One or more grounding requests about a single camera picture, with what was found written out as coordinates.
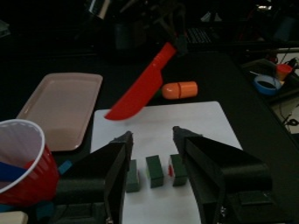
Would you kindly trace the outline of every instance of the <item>black surface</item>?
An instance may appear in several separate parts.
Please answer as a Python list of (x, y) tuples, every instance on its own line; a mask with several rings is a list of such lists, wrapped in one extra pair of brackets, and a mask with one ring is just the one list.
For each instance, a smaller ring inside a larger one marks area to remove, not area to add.
[[(143, 72), (147, 63), (144, 61), (119, 65), (97, 56), (1, 60), (0, 121), (17, 116), (43, 76), (48, 73), (101, 74), (104, 81), (95, 109), (108, 109)], [(163, 79), (164, 82), (196, 81), (199, 95), (180, 101), (154, 99), (150, 105), (219, 102), (243, 150), (264, 161), (270, 168), (278, 202), (299, 220), (299, 147), (230, 57), (215, 52), (190, 53), (186, 57), (170, 61), (163, 70)], [(92, 120), (79, 149), (73, 152), (53, 153), (57, 163), (65, 159), (77, 161), (89, 153), (91, 124)]]

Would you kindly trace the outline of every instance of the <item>red cup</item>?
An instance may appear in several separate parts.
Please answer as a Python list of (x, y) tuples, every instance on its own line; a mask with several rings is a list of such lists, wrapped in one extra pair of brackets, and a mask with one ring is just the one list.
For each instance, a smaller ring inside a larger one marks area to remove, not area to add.
[(1, 204), (28, 207), (53, 198), (60, 175), (36, 123), (0, 122), (0, 161), (27, 169), (16, 181), (0, 182)]

